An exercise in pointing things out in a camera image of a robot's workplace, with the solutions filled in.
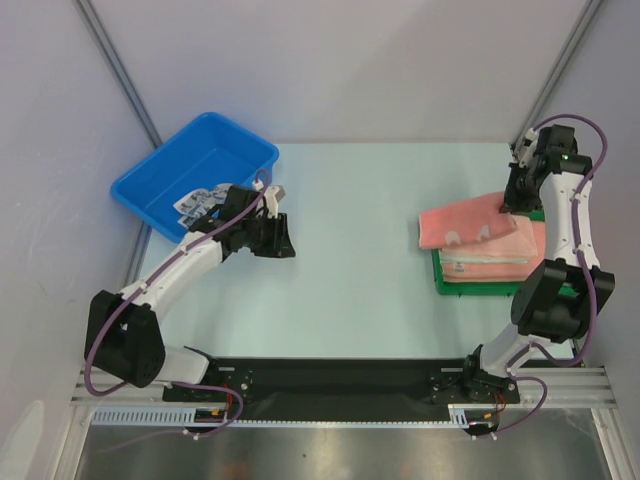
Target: wire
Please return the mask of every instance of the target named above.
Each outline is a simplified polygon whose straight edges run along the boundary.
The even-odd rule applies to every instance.
[[[494,393],[493,397],[494,397],[494,399],[496,401],[496,414],[500,414],[500,413],[504,412],[507,409],[507,400],[506,400],[506,398],[504,398],[504,395],[502,395],[501,393],[500,394]],[[500,403],[502,404],[502,407],[500,407],[500,405],[498,405],[498,400],[500,400]]]
[[[583,179],[580,181],[580,183],[576,187],[576,193],[579,194],[579,193],[582,193],[582,190],[587,185],[587,183],[591,179],[593,179],[593,175],[596,173],[596,171],[600,168],[600,166],[604,162],[604,159],[607,155],[607,151],[609,149],[609,142],[607,140],[607,136],[605,135],[604,131],[602,130],[602,128],[600,128],[600,126],[597,123],[595,123],[592,120],[589,120],[586,117],[583,117],[581,115],[574,115],[572,113],[562,113],[559,115],[553,115],[552,117],[549,117],[543,120],[542,122],[538,123],[535,127],[533,127],[533,129],[537,131],[540,128],[542,128],[544,125],[548,124],[549,122],[552,122],[554,120],[558,120],[561,118],[578,120],[579,122],[589,125],[591,128],[593,128],[596,131],[596,133],[600,137],[600,141],[602,142],[602,149],[600,151],[600,156],[596,160],[596,163],[591,167],[591,169],[587,172],[587,174],[583,177]],[[538,412],[540,408],[542,408],[542,405],[547,400],[549,389],[547,387],[547,384],[543,380],[541,380],[538,377],[531,377],[531,376],[518,377],[511,372],[511,367],[513,367],[513,365],[515,365],[518,360],[520,360],[524,355],[526,355],[531,348],[537,348],[547,358],[547,360],[549,360],[554,365],[557,365],[559,367],[572,367],[580,363],[584,359],[593,342],[593,338],[596,332],[596,325],[598,321],[597,320],[598,319],[598,299],[596,296],[596,288],[595,288],[595,285],[593,284],[593,279],[591,278],[591,272],[589,270],[589,265],[587,265],[587,260],[584,256],[584,252],[582,252],[582,250],[579,250],[577,248],[582,243],[582,235],[580,233],[580,219],[578,216],[579,204],[580,202],[578,200],[578,197],[577,196],[574,197],[571,204],[571,225],[573,229],[573,238],[576,246],[576,257],[578,258],[578,264],[580,265],[582,274],[584,275],[584,279],[587,284],[587,291],[589,292],[589,330],[587,332],[587,338],[585,339],[585,342],[582,345],[582,348],[580,349],[580,351],[573,358],[570,358],[568,360],[557,359],[553,355],[551,355],[551,353],[545,347],[543,347],[537,342],[532,342],[531,344],[527,345],[526,347],[521,349],[519,352],[517,352],[511,358],[511,360],[507,362],[507,375],[509,375],[509,378],[512,381],[537,382],[542,387],[542,396],[540,397],[540,400],[538,400],[538,403],[536,404],[536,406],[533,407],[533,409],[531,409],[524,417],[512,423],[511,425],[508,425],[498,430],[497,433],[499,434],[508,432],[509,430],[512,430],[518,425],[521,425],[522,423],[527,421],[529,418],[535,415],[535,413]],[[482,435],[480,438],[486,438],[487,436],[488,435]]]
[[[197,390],[208,390],[208,391],[226,393],[227,395],[232,395],[233,397],[235,397],[238,400],[238,409],[236,410],[236,413],[233,414],[233,417],[231,417],[230,419],[228,419],[226,422],[224,422],[220,426],[216,427],[215,429],[213,429],[211,431],[208,431],[208,432],[205,432],[205,433],[192,434],[186,429],[177,430],[177,429],[173,429],[173,428],[166,429],[166,430],[159,430],[157,432],[151,432],[151,433],[148,433],[147,435],[142,435],[141,437],[134,438],[132,440],[127,440],[126,442],[122,442],[122,443],[119,443],[119,444],[114,445],[112,447],[108,447],[108,448],[99,450],[98,453],[114,452],[116,450],[120,450],[121,448],[125,448],[125,447],[131,446],[131,445],[135,445],[136,443],[140,443],[140,442],[143,442],[145,440],[149,440],[149,439],[155,438],[155,437],[160,437],[160,436],[163,436],[163,435],[182,434],[182,435],[190,436],[193,440],[199,440],[200,438],[211,437],[211,436],[217,435],[217,434],[223,432],[224,430],[226,430],[227,428],[229,428],[229,426],[232,423],[234,423],[236,420],[238,420],[238,418],[240,418],[240,415],[242,415],[242,410],[244,410],[244,401],[242,400],[242,396],[238,392],[236,392],[235,390],[231,390],[230,388],[214,387],[212,385],[194,385],[194,384],[185,383],[185,382],[172,382],[172,385],[174,385],[176,387],[191,388],[191,389],[197,389]]]
[[[144,282],[144,283],[146,283],[146,286],[149,287],[169,267],[171,267],[171,265],[173,265],[178,259],[180,259],[184,255],[186,255],[187,252],[189,252],[191,249],[197,247],[201,243],[206,242],[207,240],[213,238],[214,236],[216,236],[216,235],[224,232],[225,230],[229,229],[230,227],[232,227],[233,225],[238,223],[240,220],[242,220],[244,217],[246,217],[251,211],[253,211],[256,208],[256,206],[260,203],[260,201],[264,198],[264,195],[265,195],[265,193],[267,191],[267,187],[271,183],[271,174],[269,173],[268,170],[265,170],[265,169],[258,170],[257,173],[256,173],[256,176],[255,176],[256,182],[260,181],[260,177],[261,176],[264,176],[264,181],[262,182],[263,183],[263,187],[260,190],[258,196],[255,198],[255,200],[253,202],[251,202],[247,208],[245,208],[242,212],[240,212],[238,215],[236,215],[234,218],[232,218],[228,222],[224,223],[220,227],[216,228],[215,230],[207,233],[206,235],[203,235],[202,237],[200,237],[197,240],[194,240],[193,242],[188,244],[186,246],[185,251],[178,250],[174,255],[169,257],[166,262],[164,262],[162,265],[160,265],[160,267],[158,267],[156,269],[156,271],[153,272],[149,276],[149,278],[146,279],[146,281]],[[91,349],[89,350],[89,354],[87,355],[87,361],[86,361],[86,363],[84,365],[84,385],[85,385],[87,391],[91,395],[93,395],[95,397],[104,397],[106,395],[109,395],[109,394],[115,392],[116,390],[119,390],[120,388],[122,388],[122,387],[124,387],[126,385],[126,382],[122,382],[122,383],[119,383],[119,384],[117,384],[117,385],[115,385],[115,386],[113,386],[111,388],[108,388],[107,390],[97,390],[93,386],[93,383],[91,382],[91,367],[93,366],[93,362],[95,361],[96,354],[98,353],[98,349],[100,348],[100,345],[102,344],[102,342],[104,340],[104,337],[107,335],[107,332],[109,331],[111,326],[115,323],[115,321],[118,319],[118,317],[120,317],[122,312],[124,312],[124,310],[129,305],[131,305],[136,300],[136,298],[138,298],[142,293],[143,293],[143,289],[141,287],[138,287],[126,300],[124,300],[115,309],[115,311],[109,316],[109,318],[107,319],[105,324],[102,326],[102,328],[98,332],[98,335],[96,336],[96,339],[93,341],[93,345],[91,346]]]
[[[454,379],[453,379],[453,380],[449,381],[449,383],[447,383],[447,384],[445,384],[445,385],[441,385],[441,384],[438,384],[438,383],[435,383],[435,382],[432,382],[432,383],[431,383],[431,385],[432,385],[432,386],[434,386],[434,387],[436,387],[438,390],[441,390],[441,391],[442,391],[442,390],[446,390],[446,389],[447,389],[447,388],[449,388],[449,387],[454,386],[454,385],[455,385],[456,383],[458,383],[458,381],[459,381],[459,380],[461,380],[461,379],[462,379],[462,374],[457,375],[456,377],[454,377]]]

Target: pink towel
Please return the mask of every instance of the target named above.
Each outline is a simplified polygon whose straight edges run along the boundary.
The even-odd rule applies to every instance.
[[[464,200],[420,214],[420,247],[443,248],[499,238],[513,232],[516,223],[500,213],[503,193]]]
[[[456,257],[518,257],[529,259],[537,256],[538,247],[533,233],[533,222],[529,217],[522,215],[514,215],[513,220],[517,228],[515,232],[488,242],[445,247],[442,249],[442,253]]]
[[[522,282],[544,259],[545,228],[543,222],[531,222],[538,255],[527,263],[445,263],[442,273],[446,282]]]

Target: white cable clip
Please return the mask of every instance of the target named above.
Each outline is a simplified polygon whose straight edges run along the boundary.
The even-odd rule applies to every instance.
[[[583,195],[580,192],[576,192],[573,194],[573,196],[571,197],[571,201],[573,202],[578,202],[578,203],[582,203],[582,200],[586,200],[587,196]]]

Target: white wall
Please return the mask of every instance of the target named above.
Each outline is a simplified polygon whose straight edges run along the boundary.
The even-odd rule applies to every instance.
[[[599,317],[590,359],[604,364],[620,410],[640,446],[640,2],[607,2],[542,117],[573,112],[599,123],[610,143],[594,179],[591,226],[602,268],[616,290]],[[578,127],[581,153],[597,157],[598,137]]]
[[[0,58],[0,461],[24,408],[42,400],[29,473],[40,480],[88,303],[119,287],[139,225],[108,189],[151,146],[70,0],[3,1]]]
[[[163,139],[510,141],[585,0],[94,0]]]

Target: green tray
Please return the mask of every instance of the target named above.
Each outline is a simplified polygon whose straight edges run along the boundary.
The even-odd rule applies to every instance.
[[[527,215],[534,222],[544,222],[544,212],[531,212]],[[491,283],[449,283],[445,282],[440,265],[440,252],[431,250],[433,272],[435,275],[436,290],[440,295],[493,295],[510,297],[518,291],[522,282],[491,282]],[[574,294],[569,287],[560,290],[565,295]]]

